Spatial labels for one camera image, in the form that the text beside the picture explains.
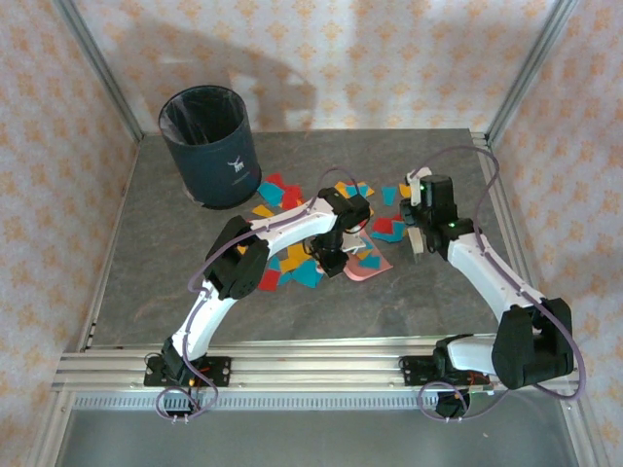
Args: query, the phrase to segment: blue paper scrap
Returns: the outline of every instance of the blue paper scrap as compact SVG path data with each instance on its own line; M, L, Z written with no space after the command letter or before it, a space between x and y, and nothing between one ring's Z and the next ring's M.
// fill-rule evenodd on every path
M269 269L281 272L281 268L279 267L279 258L277 256L273 256L269 261Z
M283 285L287 281L289 281L291 278L292 278L292 273L291 272L287 272L286 274L282 274L281 277L279 278L279 282L276 285Z
M370 233L370 236L372 238L376 238L377 240L386 241L387 243L397 243L398 241L402 240L403 232L404 231L394 232L392 234L372 232Z
M368 255L359 262L359 265L362 266L363 268L379 270L381 268L381 257Z
M397 237L402 238L402 236L405 234L405 224L404 222L401 221L391 221L391 225L393 226L393 233L394 235L396 235Z
M357 189L352 185L347 185L347 195L348 197L354 197L357 194Z
M307 260L292 271L292 278L314 289L320 282L322 274L315 269L314 260Z
M283 198L285 193L280 187L271 182L264 182L257 190L260 195L266 200L266 202L272 206L277 207Z
M398 193L398 189L396 187L382 187L381 191L383 192L384 205L392 206L393 201L396 198L396 193Z

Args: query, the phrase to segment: floor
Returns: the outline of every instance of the floor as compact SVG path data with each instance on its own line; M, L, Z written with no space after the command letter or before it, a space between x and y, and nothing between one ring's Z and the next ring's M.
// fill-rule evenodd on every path
M369 200L376 216L393 216L397 203L383 205L381 186L396 185L407 171L435 151L471 144L467 129L326 130L254 135L265 175L281 172L306 198L330 165L348 167L376 193ZM466 151L440 159L433 171L451 175L459 215L471 217L485 186L478 158ZM330 180L333 185L339 178ZM97 318L93 345L163 342L182 324L195 301L189 277L227 220L262 202L256 194L244 205L212 211L182 192L181 178L165 143L147 137L129 187L114 258ZM507 259L492 203L482 208L481 226ZM323 278L316 289L289 282L276 292L255 291L236 304L213 341L296 340L488 333L494 316L469 282L438 255L415 264L407 239L378 246L394 265L364 282L343 274Z
M490 399L472 395L473 411L489 406ZM461 424L435 423L417 411L280 409L216 410L189 426L171 427L151 411L74 410L57 466L85 465L572 467L578 462L561 405L537 391L515 391L491 415Z

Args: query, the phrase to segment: gray stone surface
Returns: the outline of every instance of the gray stone surface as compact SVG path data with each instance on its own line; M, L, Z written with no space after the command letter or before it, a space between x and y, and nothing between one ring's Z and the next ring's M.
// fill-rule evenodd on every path
M330 165L348 167L376 193L369 197L376 216L393 216L383 205L381 186L396 185L418 161L435 151L471 144L467 129L326 130L257 133L256 150L264 174L279 171L286 183L300 184L306 198ZM451 175L459 214L471 217L485 181L478 158L469 151L431 165ZM327 179L326 186L339 181ZM262 202L256 194L228 211L197 207L182 193L181 178L165 143L148 137L141 146L119 240L97 320L94 345L159 343L175 332L195 296L188 278L201 265L225 223L234 215L254 218ZM491 202L481 225L507 259ZM363 282L343 274L323 278L317 289L289 282L277 292L255 291L236 304L214 341L296 340L382 336L486 333L493 314L469 282L438 255L414 263L407 239L378 246L394 265Z

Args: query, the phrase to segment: wire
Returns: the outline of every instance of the wire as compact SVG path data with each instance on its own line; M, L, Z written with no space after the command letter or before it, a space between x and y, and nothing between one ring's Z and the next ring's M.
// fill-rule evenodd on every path
M578 400L582 396L582 394L584 393L584 391L586 389L586 367L584 365L584 358L582 357L582 352L580 351L579 346L573 340L573 336L567 330L565 325L556 316L554 316L550 310L548 310L545 306L543 306L537 299L535 299L528 292L523 290L522 286L520 284L518 284L508 273L506 273L504 268L486 250L485 244L484 244L483 239L481 237L480 228L479 228L479 222L478 222L478 213L480 212L480 208L481 208L483 202L485 201L485 198L487 197L487 194L491 190L491 188L494 185L495 181L499 178L499 161L497 160L497 158L490 151L487 151L487 150L482 149L482 148L478 148L476 146L469 146L469 145L451 146L451 147L442 149L441 151L438 151L437 153L433 154L432 156L429 156L428 158L426 158L424 160L424 162L422 162L421 165L418 168L416 168L415 170L413 170L409 174L409 178L413 178L422 168L424 168L430 162L436 160L440 156L442 156L444 154L447 154L447 153L451 153L453 151L460 151L460 150L475 151L477 153L480 153L480 154L486 156L487 158L489 158L494 163L494 168L495 168L494 175L492 176L491 180L489 181L489 183L485 187L485 190L483 191L483 194L480 196L480 199L476 203L476 207L474 208L474 214L473 214L473 223L474 223L474 232L476 234L476 242L478 243L478 247L480 248L481 253L487 259L489 264L495 269L495 271L498 272L506 280L506 282L508 282L508 284L513 289L515 289L516 293L518 293L519 295L524 297L526 300L528 300L531 304L533 304L536 307L536 309L538 309L547 319L549 319L554 324L556 329L558 329L558 331L560 331L560 333L563 335L563 337L565 338L565 340L567 341L567 343L571 347L573 355L575 356L575 358L577 360L577 370L579 372L579 378L578 378L577 388L576 388L576 390L575 390L575 392L573 394L571 394L571 395L560 394L558 392L555 392L555 391L552 391L550 389L547 389L546 387L543 387L540 384L535 384L534 387L536 387L540 391L542 391L542 392L544 392L544 393L546 393L546 394L548 394L548 395L550 395L552 397L555 397L557 399L561 399L561 400L565 400L565 401L576 401L576 400ZM451 385L451 384L449 384L447 382L443 382L443 381L433 381L433 382L430 382L428 384L425 384L420 389L420 392L418 393L418 404L420 405L420 407L421 407L421 395L423 394L424 390L427 387L429 387L430 385L432 385L432 384L441 384L441 385L444 385L446 387L449 387L463 401L462 395L460 394L460 392L458 391L458 389L455 386L453 386L453 385ZM476 414L468 416L468 417L460 418L458 421L477 418L477 417L479 417L481 415L484 415L485 413L488 413L493 407L497 406L497 404L504 397L506 397L507 394L508 394L508 389L506 391L504 391L504 393L502 393L501 397L497 401L495 401L493 404L491 404L488 408L486 408L482 412L476 413ZM424 410L422 410L421 412L426 417L428 417L430 419L433 419L433 420L436 420L436 421L448 422L448 419L446 419L446 418L440 418L440 417L437 417L437 416L433 416L433 415L427 413Z
M201 301L198 301L197 304L195 305L195 307L193 308L193 310L191 311L188 320L186 322L186 327L184 328L184 337L182 339L182 360L184 361L184 364L186 365L186 367L196 376L198 377L200 380L202 380L203 382L205 382L208 386L210 386L212 388L212 390L214 391L214 395L212 396L212 398L210 399L210 401L205 404L203 407L200 407L199 404L199 398L197 400L195 400L189 393L187 393L183 387L181 386L170 386L165 388L157 397L156 397L156 413L161 417L164 418L165 420L171 420L173 423L175 423L177 421L177 415L171 416L168 413L166 413L165 410L163 410L161 408L161 403L164 401L164 396L169 393L169 392L179 392L181 393L191 404L191 407L193 409L193 412L190 414L186 414L184 415L184 419L185 422L188 423L190 420L197 418L198 416L201 416L202 414L204 414L205 412L207 412L210 408L212 408L216 402L218 401L218 388L216 387L216 385L208 378L206 377L204 374L202 374L189 360L188 358L188 335L191 331L191 328L193 326L193 321L195 320L195 317L197 316L197 314L199 313L199 310L201 309L202 305L209 299L211 293L214 290L214 287L212 287L212 289L208 290L205 287L196 287L195 284L197 283L197 280L199 279L199 277L203 274L203 272L209 268L209 266L214 263L214 261L216 261L218 258L220 258L228 249L230 249L231 247L237 245L238 243L240 243L241 241L250 238L251 236L255 235L255 234L260 234L262 232L269 232L271 229L277 229L280 227L284 227L284 226L288 226L294 222L299 221L300 219L303 219L305 217L307 217L308 215L310 215L313 206L315 205L315 202L318 198L317 193L320 191L320 187L322 185L322 181L324 180L324 178L331 172L343 172L352 182L352 184L355 186L355 189L357 190L357 193L360 194L359 192L359 186L357 185L356 180L354 179L354 177L350 174L350 172L341 166L334 166L331 168L328 168L327 170L324 171L324 173L322 173L322 175L320 175L320 177L318 178L318 182L316 184L316 190L315 193L316 195L314 195L311 198L310 204L303 210L301 210L300 212L298 212L297 214L293 215L292 217L289 217L287 219L283 219L281 221L277 221L277 222L273 222L272 224L267 224L265 226L261 226L257 229L251 230L247 233L243 233L239 236L237 236L236 238L228 241L227 243L225 243L222 247L220 247L218 250L216 250L212 255L210 255L210 257L205 260L205 262L203 263L202 267L199 268L190 278L190 280L188 281L188 290L190 292L193 293L200 293L200 294L204 294L202 297Z

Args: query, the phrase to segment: orange floral pattern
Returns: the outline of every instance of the orange floral pattern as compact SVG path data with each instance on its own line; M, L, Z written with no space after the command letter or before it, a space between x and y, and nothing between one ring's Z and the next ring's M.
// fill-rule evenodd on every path
M620 24L610 2L580 2L495 148L538 286L573 310L611 465L623 457Z
M9 2L0 20L11 24L0 28L0 464L21 466L85 320L134 144L52 2Z
M253 129L485 131L555 3L77 1L146 132L198 84L240 93Z

